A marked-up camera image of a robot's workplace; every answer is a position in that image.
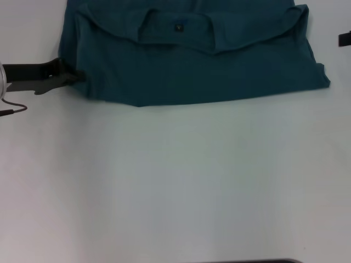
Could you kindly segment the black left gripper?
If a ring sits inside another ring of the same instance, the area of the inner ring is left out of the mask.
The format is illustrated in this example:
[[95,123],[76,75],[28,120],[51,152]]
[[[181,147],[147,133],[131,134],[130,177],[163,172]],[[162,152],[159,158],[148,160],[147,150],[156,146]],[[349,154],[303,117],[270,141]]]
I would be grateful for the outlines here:
[[1,94],[33,91],[36,95],[53,89],[85,82],[83,71],[61,58],[42,64],[1,64]]

